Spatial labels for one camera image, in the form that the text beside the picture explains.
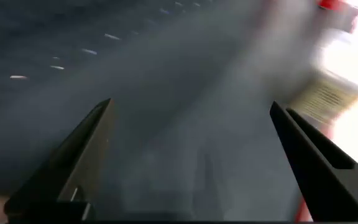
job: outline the red object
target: red object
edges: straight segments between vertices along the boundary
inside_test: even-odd
[[[321,0],[319,6],[325,9],[336,10],[339,0]]]

